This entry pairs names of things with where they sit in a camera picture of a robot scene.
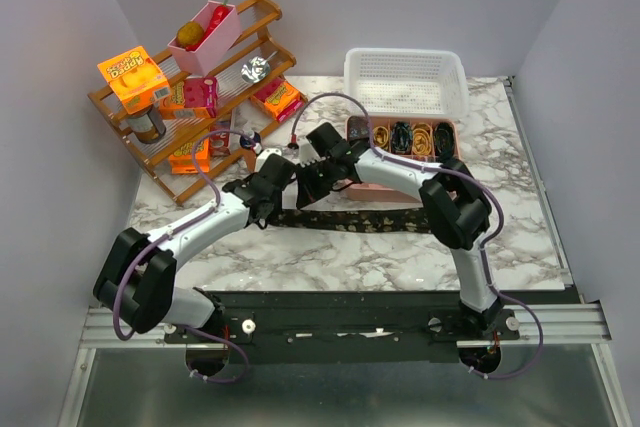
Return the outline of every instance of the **pink container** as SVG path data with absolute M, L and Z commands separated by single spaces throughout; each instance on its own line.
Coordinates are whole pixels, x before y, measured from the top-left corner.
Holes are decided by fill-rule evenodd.
M 207 5 L 191 20 L 199 23 L 206 31 L 213 16 L 213 11 L 218 5 L 221 5 L 221 2 L 208 1 Z M 169 52 L 176 60 L 180 70 L 203 77 L 206 76 L 218 66 L 229 48 L 240 37 L 242 25 L 240 25 L 240 17 L 238 17 L 236 6 L 231 4 L 227 4 L 227 6 L 231 7 L 231 12 L 200 44 L 200 47 L 193 52 L 187 52 L 182 47 L 179 47 L 175 38 L 169 43 Z
M 451 127 L 453 127 L 453 135 L 455 139 L 455 151 L 454 155 L 457 158 L 460 158 L 460 151 L 458 149 L 458 129 L 456 129 L 456 125 L 447 119 L 428 119 L 428 118 L 390 118 L 390 117 L 373 117 L 371 116 L 371 123 L 373 127 L 377 127 L 379 125 L 384 125 L 387 129 L 390 129 L 391 125 L 399 120 L 403 120 L 405 122 L 409 122 L 411 125 L 419 124 L 419 123 L 427 123 L 430 124 L 432 128 L 434 128 L 440 122 L 446 122 Z M 427 162 L 435 162 L 435 157 L 428 156 L 417 156 L 417 155 L 402 155 L 401 157 L 407 157 L 415 160 L 426 160 Z M 417 202 L 420 203 L 419 200 L 414 199 L 413 197 L 409 197 L 402 192 L 397 192 L 393 189 L 385 187 L 383 185 L 378 184 L 355 184 L 349 187 L 346 190 L 347 198 L 351 200 L 362 200 L 366 202 Z

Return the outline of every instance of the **small white object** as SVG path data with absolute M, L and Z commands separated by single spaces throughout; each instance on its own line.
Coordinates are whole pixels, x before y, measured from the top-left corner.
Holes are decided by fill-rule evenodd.
M 464 68 L 453 52 L 351 49 L 344 84 L 344 92 L 374 116 L 456 120 L 469 112 Z M 349 108 L 362 115 L 356 106 Z
M 320 159 L 318 153 L 313 149 L 308 140 L 299 140 L 298 145 L 300 147 L 300 150 L 298 150 L 298 162 L 301 164 Z
M 251 320 L 251 319 L 246 319 L 244 322 L 242 322 L 242 331 L 245 334 L 253 334 L 253 332 L 256 330 L 256 323 Z
M 429 329 L 433 332 L 438 333 L 442 331 L 442 323 L 440 322 L 440 319 L 438 319 L 437 317 L 431 317 L 429 322 L 427 322 L 427 325 L 429 326 Z
M 258 155 L 258 157 L 256 158 L 256 172 L 258 172 L 262 168 L 265 161 L 270 155 L 282 156 L 282 151 L 280 149 L 264 149 L 262 152 L 260 152 L 260 155 Z
M 513 332 L 515 332 L 516 330 L 518 330 L 520 328 L 520 322 L 515 317 L 509 317 L 505 321 L 505 324 L 507 325 L 507 329 L 509 329 L 509 330 L 511 330 Z

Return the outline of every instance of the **wooden spice rack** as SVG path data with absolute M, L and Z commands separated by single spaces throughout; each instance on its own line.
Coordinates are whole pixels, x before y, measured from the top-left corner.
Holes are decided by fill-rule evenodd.
M 209 72 L 209 75 L 217 78 L 220 88 L 219 116 L 230 113 L 232 109 L 258 92 L 264 85 L 278 76 L 283 76 L 285 71 L 296 64 L 296 59 L 291 52 L 273 40 L 267 28 L 268 24 L 282 17 L 282 11 L 275 2 L 272 0 L 245 0 L 236 8 L 244 30 L 233 47 L 229 49 L 223 61 Z M 247 85 L 240 77 L 242 65 L 256 55 L 266 58 L 274 51 L 278 53 L 269 62 L 271 73 L 257 84 Z M 190 75 L 189 72 L 180 71 L 168 49 L 153 56 L 153 60 L 165 73 L 170 85 L 175 85 Z M 171 185 L 171 176 L 164 175 L 163 172 L 167 170 L 166 164 L 169 155 L 185 143 L 194 140 L 204 129 L 215 123 L 215 119 L 165 120 L 167 132 L 164 137 L 155 144 L 143 144 L 138 141 L 124 122 L 127 118 L 127 112 L 108 85 L 97 92 L 91 92 L 89 99 L 107 120 L 111 129 L 131 152 L 140 167 L 176 204 L 182 205 L 204 187 L 205 182 L 200 177 L 197 177 L 197 180 L 194 180 L 186 188 L 183 176 L 181 176 L 183 177 L 182 182 L 174 182 L 174 185 Z M 260 135 L 265 138 L 274 132 L 279 125 L 274 120 L 260 132 Z M 241 149 L 231 152 L 207 175 L 212 179 L 217 177 L 241 157 Z

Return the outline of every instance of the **cardboard box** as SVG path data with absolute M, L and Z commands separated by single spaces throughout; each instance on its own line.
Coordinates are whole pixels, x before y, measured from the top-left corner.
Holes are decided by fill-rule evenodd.
M 302 107 L 300 91 L 278 77 L 250 97 L 251 103 L 278 122 L 284 122 Z
M 172 174 L 196 174 L 198 171 L 193 165 L 193 159 L 191 158 L 191 151 L 193 150 L 193 144 L 205 134 L 203 131 L 192 142 L 187 142 L 173 154 L 169 156 L 169 164 L 171 164 Z M 209 159 L 211 154 L 209 153 L 209 139 L 204 139 L 202 144 L 198 147 L 196 152 L 196 162 L 200 166 L 203 172 L 209 172 L 211 169 L 209 165 Z
M 218 81 L 215 77 L 186 79 L 171 87 L 171 95 L 158 103 L 158 112 L 165 120 L 213 119 L 218 102 Z
M 167 77 L 142 46 L 98 64 L 98 69 L 129 114 L 171 93 Z

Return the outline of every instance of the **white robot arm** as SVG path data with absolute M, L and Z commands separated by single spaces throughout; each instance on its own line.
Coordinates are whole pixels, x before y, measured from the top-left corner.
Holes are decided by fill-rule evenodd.
M 215 203 L 211 202 L 147 235 L 135 229 L 122 232 L 95 284 L 94 296 L 113 309 L 116 292 L 119 288 L 124 290 L 120 316 L 139 333 L 160 322 L 200 328 L 209 321 L 216 306 L 196 290 L 175 288 L 178 269 L 225 235 L 254 223 L 264 228 L 269 217 L 280 212 L 282 192 L 293 180 L 298 183 L 298 208 L 328 195 L 337 181 L 351 180 L 381 184 L 423 202 L 433 234 L 451 249 L 460 278 L 461 308 L 474 317 L 473 325 L 481 330 L 489 328 L 502 305 L 489 289 L 490 279 L 485 278 L 481 265 L 478 244 L 489 226 L 490 213 L 482 193 L 453 176 L 421 170 L 425 164 L 418 161 L 412 161 L 417 169 L 386 162 L 363 142 L 347 143 L 328 123 L 307 138 L 320 160 L 295 165 L 264 152 L 258 172 L 224 186 L 215 212 Z M 456 159 L 445 167 L 470 175 Z M 181 228 L 208 211 L 212 212 L 201 221 Z M 127 285 L 120 286 L 132 259 L 163 236 L 168 239 L 144 259 L 144 272 L 136 272 Z

